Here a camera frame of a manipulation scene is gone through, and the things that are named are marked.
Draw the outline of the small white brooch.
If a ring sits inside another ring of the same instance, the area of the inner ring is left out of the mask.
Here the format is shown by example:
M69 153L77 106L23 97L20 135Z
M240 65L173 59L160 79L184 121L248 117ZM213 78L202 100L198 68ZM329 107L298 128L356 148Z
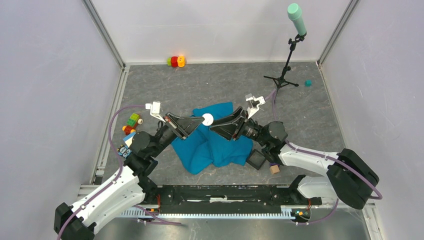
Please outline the small white brooch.
M213 124L213 122L214 122L214 117L213 117L213 115L212 114L210 114L210 113L204 113L203 115L202 115L202 117L203 117L203 121L202 121L202 124L204 125L204 126L210 126L210 125L212 125Z

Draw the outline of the teal blue cloth garment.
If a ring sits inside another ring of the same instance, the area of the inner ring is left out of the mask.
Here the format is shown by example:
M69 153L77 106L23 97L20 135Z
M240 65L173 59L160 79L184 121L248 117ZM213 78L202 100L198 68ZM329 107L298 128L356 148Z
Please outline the teal blue cloth garment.
M245 165L253 141L244 136L227 140L202 124L187 139L176 138L171 145L183 167L196 175L209 165L217 168L231 163Z

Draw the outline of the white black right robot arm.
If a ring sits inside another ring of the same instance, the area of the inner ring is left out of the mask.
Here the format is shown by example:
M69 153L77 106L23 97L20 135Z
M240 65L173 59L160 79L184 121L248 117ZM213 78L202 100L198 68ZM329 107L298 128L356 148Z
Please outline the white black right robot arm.
M246 137L257 142L270 163L318 174L317 177L301 177L295 187L289 189L289 199L295 204L311 198L333 198L361 210L368 200L383 198L377 190L378 175L351 149L326 152L301 147L287 140L283 122L271 121L261 125L241 107L215 120L209 128L227 140Z

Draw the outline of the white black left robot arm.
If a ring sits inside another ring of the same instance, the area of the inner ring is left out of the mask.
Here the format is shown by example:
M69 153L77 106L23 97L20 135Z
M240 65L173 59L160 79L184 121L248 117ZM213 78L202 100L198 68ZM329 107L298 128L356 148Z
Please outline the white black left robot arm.
M60 204L55 210L53 229L59 240L92 240L112 219L141 202L153 203L157 185L149 174L155 160L175 139L187 139L200 125L209 126L214 117L181 117L168 112L160 120L163 126L154 135L145 131L134 134L130 154L120 161L119 169L106 182L71 205Z

